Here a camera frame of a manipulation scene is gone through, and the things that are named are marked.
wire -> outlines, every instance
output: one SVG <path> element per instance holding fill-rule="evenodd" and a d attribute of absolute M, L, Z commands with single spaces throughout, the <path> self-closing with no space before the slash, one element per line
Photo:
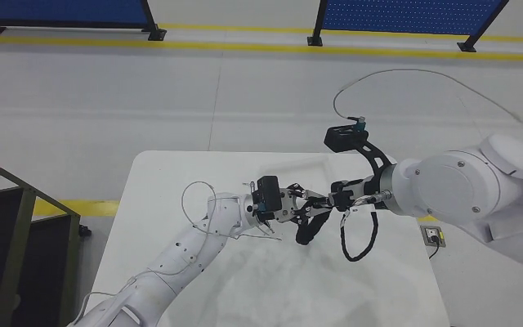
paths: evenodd
<path fill-rule="evenodd" d="M 431 260 L 432 257 L 434 257 L 436 255 L 436 253 L 438 253 L 438 250 L 440 249 L 440 239 L 437 236 L 432 236 L 431 241 L 436 242 L 436 251 L 434 251 L 434 253 L 431 254 L 431 256 L 428 258 L 429 260 Z"/>
<path fill-rule="evenodd" d="M 72 325 L 76 325 L 76 323 L 80 320 L 80 318 L 83 317 L 83 314 L 85 313 L 85 309 L 87 307 L 87 300 L 93 294 L 101 294 L 101 295 L 107 295 L 107 296 L 112 296 L 112 297 L 117 295 L 117 294 L 105 293 L 105 292 L 90 292 L 90 293 L 87 293 L 83 297 L 82 306 L 80 307 L 80 312 L 78 313 L 76 318 L 74 318 L 73 322 L 71 323 Z"/>
<path fill-rule="evenodd" d="M 507 114 L 510 114 L 518 123 L 523 123 L 523 119 L 520 117 L 519 114 L 516 114 L 512 111 L 510 111 L 509 109 L 505 108 L 504 106 L 500 105 L 498 102 L 492 100 L 491 98 L 487 97 L 486 95 L 484 95 L 483 93 L 479 92 L 479 91 L 476 91 L 475 89 L 473 89 L 472 87 L 469 87 L 468 85 L 466 85 L 465 83 L 463 82 L 460 82 L 458 81 L 456 78 L 452 77 L 452 76 L 449 76 L 447 74 L 443 74 L 443 73 L 440 73 L 440 72 L 436 72 L 434 70 L 429 70 L 429 69 L 413 69 L 413 68 L 398 68 L 398 69 L 385 69 L 385 70 L 379 70 L 377 72 L 373 72 L 371 74 L 368 74 L 368 75 L 365 75 L 364 77 L 362 78 L 358 78 L 358 79 L 355 79 L 354 81 L 352 82 L 349 82 L 347 84 L 345 84 L 344 86 L 342 86 L 342 88 L 340 88 L 340 90 L 336 93 L 336 96 L 334 96 L 334 99 L 333 99 L 333 108 L 334 108 L 334 112 L 336 112 L 336 114 L 340 117 L 342 117 L 343 119 L 349 119 L 349 120 L 355 120 L 355 121 L 358 121 L 358 119 L 356 117 L 346 117 L 346 116 L 343 116 L 342 114 L 340 114 L 340 112 L 337 110 L 337 107 L 336 107 L 336 99 L 337 97 L 342 94 L 343 91 L 347 90 L 349 87 L 353 86 L 354 84 L 358 83 L 358 82 L 361 82 L 363 81 L 364 79 L 368 78 L 368 77 L 371 77 L 373 75 L 376 75 L 376 74 L 381 74 L 381 73 L 387 73 L 387 72 L 393 72 L 393 71 L 417 71 L 417 72 L 423 72 L 423 73 L 432 73 L 432 74 L 437 74 L 437 75 L 440 75 L 440 76 L 443 76 L 443 77 L 446 77 L 446 78 L 450 78 L 452 79 L 453 81 L 455 81 L 456 83 L 458 83 L 459 85 L 467 88 L 468 90 L 474 92 L 475 94 L 477 94 L 478 96 L 481 96 L 483 97 L 484 99 L 486 99 L 487 101 L 490 101 L 490 103 L 496 105 L 499 109 L 503 110 L 504 112 L 506 112 Z"/>
<path fill-rule="evenodd" d="M 440 249 L 440 242 L 436 243 L 436 251 L 434 251 L 434 253 L 431 254 L 431 256 L 428 259 L 429 260 L 432 259 L 432 257 L 434 257 L 436 255 L 436 253 L 438 253 L 439 249 Z"/>
<path fill-rule="evenodd" d="M 373 218 L 373 232 L 372 232 L 372 234 L 370 236 L 369 245 L 367 245 L 367 247 L 360 254 L 358 254 L 355 257 L 351 257 L 349 252 L 346 250 L 346 245 L 345 245 L 345 220 L 346 220 L 346 215 L 345 214 L 343 215 L 342 224 L 340 225 L 340 236 L 342 238 L 342 250 L 343 250 L 343 254 L 345 254 L 345 258 L 348 261 L 350 261 L 350 262 L 357 262 L 357 261 L 363 259 L 370 252 L 370 250 L 373 249 L 374 242 L 376 241 L 376 236 L 378 235 L 378 215 L 376 214 L 375 211 L 372 211 L 370 213 L 370 215 Z"/>
<path fill-rule="evenodd" d="M 204 185 L 208 186 L 212 190 L 212 194 L 214 195 L 214 207 L 212 207 L 211 217 L 209 218 L 209 222 L 208 222 L 208 226 L 207 226 L 207 230 L 206 231 L 204 231 L 203 229 L 199 228 L 196 224 L 194 224 L 192 219 L 190 219 L 189 215 L 187 214 L 186 207 L 184 205 L 184 203 L 185 203 L 184 198 L 185 198 L 187 190 L 192 185 L 198 184 L 198 183 L 201 183 L 201 184 L 204 184 Z M 240 234 L 240 235 L 231 235 L 231 234 L 229 234 L 229 235 L 225 235 L 225 234 L 221 234 L 221 233 L 212 233 L 212 232 L 210 232 L 209 228 L 211 227 L 211 219 L 212 219 L 212 215 L 214 214 L 214 210 L 216 209 L 216 203 L 217 203 L 217 199 L 216 199 L 216 193 L 214 191 L 214 187 L 212 187 L 212 185 L 207 183 L 206 181 L 193 181 L 188 186 L 186 186 L 186 188 L 181 193 L 181 211 L 183 211 L 183 214 L 186 216 L 187 220 L 191 223 L 192 227 L 196 228 L 198 231 L 201 231 L 202 233 L 205 233 L 206 235 L 225 236 L 225 237 L 228 237 L 228 238 L 233 239 L 233 240 L 239 239 L 240 236 L 253 237 L 253 238 L 257 238 L 257 239 L 281 240 L 278 237 L 272 237 L 272 236 L 258 236 L 258 235 L 249 235 L 249 234 Z"/>

white cable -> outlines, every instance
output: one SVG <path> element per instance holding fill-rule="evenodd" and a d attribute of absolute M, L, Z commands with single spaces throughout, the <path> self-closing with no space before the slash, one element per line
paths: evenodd
<path fill-rule="evenodd" d="M 342 94 L 343 91 L 347 90 L 349 87 L 353 86 L 354 84 L 360 82 L 360 81 L 363 81 L 364 79 L 368 78 L 368 77 L 371 77 L 375 74 L 381 74 L 381 73 L 387 73 L 387 72 L 393 72 L 393 71 L 418 71 L 418 72 L 423 72 L 423 73 L 432 73 L 432 74 L 437 74 L 437 75 L 440 75 L 440 76 L 443 76 L 443 77 L 446 77 L 446 78 L 450 78 L 452 79 L 453 81 L 455 81 L 456 83 L 458 83 L 459 85 L 467 88 L 468 90 L 474 92 L 475 94 L 477 94 L 478 96 L 481 96 L 483 97 L 484 99 L 486 99 L 487 101 L 490 101 L 492 104 L 496 105 L 499 109 L 503 110 L 504 112 L 506 112 L 507 114 L 510 114 L 517 122 L 519 123 L 523 123 L 523 119 L 520 117 L 519 114 L 516 114 L 512 111 L 510 111 L 509 109 L 505 108 L 504 106 L 500 105 L 498 102 L 492 100 L 491 98 L 487 97 L 486 95 L 482 94 L 481 92 L 479 91 L 476 91 L 475 89 L 473 89 L 472 87 L 469 87 L 468 85 L 466 85 L 465 83 L 463 82 L 460 82 L 458 81 L 456 78 L 452 77 L 452 76 L 449 76 L 447 74 L 443 74 L 443 73 L 440 73 L 440 72 L 436 72 L 434 70 L 429 70 L 429 69 L 413 69 L 413 68 L 398 68 L 398 69 L 385 69 L 385 70 L 379 70 L 377 72 L 373 72 L 371 74 L 368 74 L 368 75 L 365 75 L 364 77 L 362 78 L 358 78 L 358 79 L 355 79 L 354 81 L 352 82 L 349 82 L 347 84 L 345 84 L 342 88 L 340 88 L 340 90 L 336 93 L 336 96 L 334 96 L 334 99 L 333 99 L 333 108 L 334 108 L 334 112 L 336 112 L 336 114 L 340 117 L 342 117 L 343 119 L 347 119 L 346 116 L 343 116 L 342 114 L 340 114 L 340 112 L 337 110 L 336 108 L 336 99 L 337 97 Z"/>
<path fill-rule="evenodd" d="M 199 228 L 196 224 L 194 224 L 192 219 L 190 219 L 189 215 L 187 214 L 186 207 L 184 205 L 184 203 L 185 203 L 184 198 L 185 198 L 187 189 L 189 189 L 189 187 L 191 187 L 192 185 L 198 184 L 198 183 L 205 184 L 206 186 L 208 186 L 212 190 L 212 194 L 214 195 L 214 206 L 212 207 L 211 217 L 209 218 L 208 226 L 207 226 L 207 230 L 206 231 L 204 231 L 203 229 Z M 212 232 L 210 232 L 209 228 L 211 227 L 212 215 L 214 214 L 214 210 L 216 209 L 216 202 L 217 202 L 217 199 L 216 199 L 216 193 L 214 191 L 214 187 L 211 184 L 207 183 L 206 181 L 193 181 L 188 186 L 186 186 L 186 188 L 181 193 L 181 211 L 183 211 L 183 214 L 186 216 L 187 220 L 191 223 L 192 227 L 194 227 L 198 231 L 201 231 L 202 233 L 206 234 L 205 240 L 207 240 L 207 235 L 225 236 L 225 237 L 228 237 L 228 238 L 233 239 L 233 240 L 239 239 L 240 236 L 254 237 L 254 238 L 258 238 L 258 239 L 281 240 L 280 238 L 272 237 L 272 236 L 257 236 L 257 235 L 249 235 L 249 234 L 240 234 L 240 235 L 237 235 L 237 236 L 233 236 L 231 234 L 225 235 L 225 234 L 221 234 L 221 233 L 212 233 Z"/>
<path fill-rule="evenodd" d="M 105 293 L 105 292 L 90 292 L 90 293 L 87 293 L 84 297 L 83 297 L 83 301 L 82 301 L 82 306 L 80 307 L 80 312 L 78 313 L 78 315 L 76 316 L 76 318 L 73 320 L 73 322 L 71 323 L 72 325 L 76 325 L 76 323 L 80 320 L 80 318 L 83 317 L 83 314 L 85 313 L 85 309 L 87 307 L 87 300 L 89 299 L 89 297 L 93 294 L 102 294 L 102 295 L 108 295 L 108 296 L 115 296 L 116 294 L 112 294 L 112 293 Z"/>

yellow stripe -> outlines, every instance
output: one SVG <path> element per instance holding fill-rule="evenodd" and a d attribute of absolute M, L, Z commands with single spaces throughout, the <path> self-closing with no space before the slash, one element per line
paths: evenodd
<path fill-rule="evenodd" d="M 85 38 L 31 38 L 0 36 L 0 43 L 11 44 L 38 44 L 57 46 L 94 46 L 94 47 L 148 47 L 160 49 L 191 49 L 214 51 L 248 51 L 248 52 L 286 52 L 286 53 L 318 53 L 329 55 L 353 56 L 413 56 L 447 59 L 477 59 L 477 60 L 515 60 L 522 61 L 523 53 L 469 53 L 445 52 L 432 50 L 406 50 L 364 47 L 308 47 L 307 45 L 276 45 L 276 44 L 249 44 L 249 43 L 202 43 L 202 42 L 150 42 L 141 40 L 120 39 L 85 39 Z"/>
<path fill-rule="evenodd" d="M 220 26 L 220 25 L 182 25 L 182 24 L 159 24 L 163 29 L 201 29 L 216 30 L 226 32 L 261 32 L 261 33 L 291 33 L 291 34 L 311 34 L 313 29 L 303 28 L 277 28 L 277 27 L 258 27 L 258 26 Z M 391 32 L 365 32 L 365 31 L 346 31 L 322 29 L 322 34 L 327 35 L 351 35 L 378 38 L 436 38 L 450 40 L 466 40 L 467 35 L 449 34 L 417 34 L 417 33 L 391 33 Z M 483 41 L 521 43 L 523 37 L 485 35 L 481 37 Z"/>
<path fill-rule="evenodd" d="M 437 222 L 438 220 L 435 219 L 433 216 L 426 216 L 423 218 L 418 218 L 418 222 Z"/>
<path fill-rule="evenodd" d="M 114 217 L 120 204 L 119 201 L 81 199 L 67 199 L 60 202 L 81 216 L 87 217 Z M 42 199 L 37 199 L 34 205 L 34 216 L 55 216 L 62 213 L 64 212 Z"/>

table top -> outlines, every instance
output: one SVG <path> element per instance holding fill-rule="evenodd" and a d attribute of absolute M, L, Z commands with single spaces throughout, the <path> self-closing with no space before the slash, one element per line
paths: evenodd
<path fill-rule="evenodd" d="M 118 292 L 189 223 L 181 193 L 192 181 L 216 192 L 248 193 L 242 183 L 276 175 L 321 194 L 330 183 L 365 178 L 372 169 L 361 155 L 146 151 L 132 165 L 93 290 Z M 205 186 L 186 193 L 193 219 L 206 213 Z M 370 206 L 346 222 L 349 252 L 370 238 Z M 373 250 L 359 262 L 343 256 L 339 222 L 330 219 L 307 246 L 294 241 L 296 225 L 273 223 L 283 241 L 229 240 L 225 249 L 175 299 L 160 326 L 415 326 L 448 327 L 449 319 L 417 221 L 378 211 Z M 248 231 L 256 235 L 261 232 Z M 102 297 L 92 296 L 87 308 Z"/>

black cable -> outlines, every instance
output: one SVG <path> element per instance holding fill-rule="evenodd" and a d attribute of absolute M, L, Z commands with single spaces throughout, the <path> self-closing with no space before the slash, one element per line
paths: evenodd
<path fill-rule="evenodd" d="M 437 236 L 432 236 L 431 237 L 431 241 L 432 242 L 436 242 L 436 251 L 434 251 L 433 254 L 431 254 L 431 256 L 428 258 L 429 260 L 434 257 L 436 255 L 436 253 L 438 253 L 438 250 L 440 249 L 440 239 L 437 237 Z"/>
<path fill-rule="evenodd" d="M 376 214 L 376 212 L 372 211 L 370 213 L 370 215 L 372 216 L 373 218 L 373 233 L 372 235 L 370 236 L 370 241 L 369 241 L 369 245 L 367 245 L 367 248 L 365 248 L 365 250 L 363 250 L 360 254 L 358 254 L 357 256 L 355 257 L 351 257 L 351 255 L 347 252 L 346 250 L 346 245 L 345 245 L 345 227 L 344 226 L 341 226 L 340 227 L 340 234 L 341 234 L 341 237 L 342 237 L 342 250 L 343 250 L 343 254 L 345 254 L 345 258 L 350 261 L 350 262 L 356 262 L 356 261 L 359 261 L 361 260 L 362 258 L 364 258 L 367 253 L 370 252 L 370 250 L 373 248 L 374 246 L 374 242 L 376 241 L 376 236 L 378 235 L 378 215 Z"/>

